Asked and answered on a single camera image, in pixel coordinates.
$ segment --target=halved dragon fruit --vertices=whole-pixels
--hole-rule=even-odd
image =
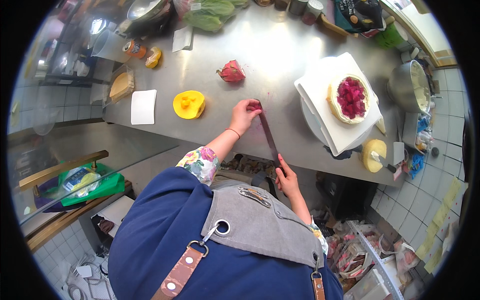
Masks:
[[[363,87],[360,86],[360,81],[352,77],[347,77],[338,86],[338,96],[336,100],[342,108],[342,113],[350,119],[357,115],[363,117],[365,115],[365,95],[363,94]]]
[[[227,62],[221,71],[216,72],[226,82],[238,82],[245,78],[245,72],[236,60]]]

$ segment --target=person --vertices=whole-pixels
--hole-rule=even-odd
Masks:
[[[110,248],[109,279],[119,300],[343,299],[326,264],[326,241],[281,154],[285,175],[276,168],[275,183],[291,210],[238,180],[244,175],[217,172],[258,107],[256,99],[240,101],[229,128],[138,195]]]

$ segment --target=stainless steel counter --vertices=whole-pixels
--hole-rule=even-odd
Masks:
[[[182,24],[172,26],[182,28]],[[157,90],[155,124],[131,125],[131,96],[107,106],[104,120],[154,132],[181,140],[207,144],[228,127],[231,109],[245,98],[260,99],[265,109],[278,151],[289,164],[361,180],[400,186],[403,177],[393,181],[383,168],[370,173],[358,160],[334,160],[307,126],[300,96],[293,82],[303,76],[311,61],[349,52],[380,99],[388,137],[375,126],[367,140],[381,139],[387,144],[387,160],[393,157],[397,139],[395,110],[386,94],[386,83],[393,68],[401,64],[398,50],[383,50],[373,39],[343,37],[321,26],[307,26],[300,18],[279,12],[273,5],[262,8],[251,3],[231,18],[217,33],[194,29],[192,49],[172,53],[173,30],[165,37],[144,42],[162,49],[163,65],[153,70],[144,61],[131,58],[127,64],[135,71],[135,90]],[[228,84],[215,73],[229,60],[237,59],[246,79]],[[172,106],[176,94],[197,90],[206,99],[206,108],[196,120],[178,117]],[[260,120],[235,144],[233,151],[272,159]]]

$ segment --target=stainless steel bowl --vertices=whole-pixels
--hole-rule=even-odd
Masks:
[[[161,12],[166,3],[167,0],[135,0],[128,9],[127,19],[132,22],[150,20]]]
[[[418,77],[418,89],[426,97],[427,107],[422,110],[415,96],[414,84],[412,81],[412,71],[421,71]],[[395,68],[390,74],[387,83],[388,95],[405,112],[417,112],[429,114],[430,111],[430,88],[428,86],[427,76],[422,67],[416,60],[407,62]]]

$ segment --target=glass panel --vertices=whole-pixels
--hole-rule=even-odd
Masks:
[[[40,185],[40,198],[30,190],[21,192],[19,181],[60,162],[108,151],[108,157],[98,160],[105,165],[96,181],[176,147],[176,139],[105,122],[53,128],[45,136],[31,134],[9,141],[8,166],[10,186],[20,224],[52,207],[75,191],[68,192],[58,185],[58,177]]]

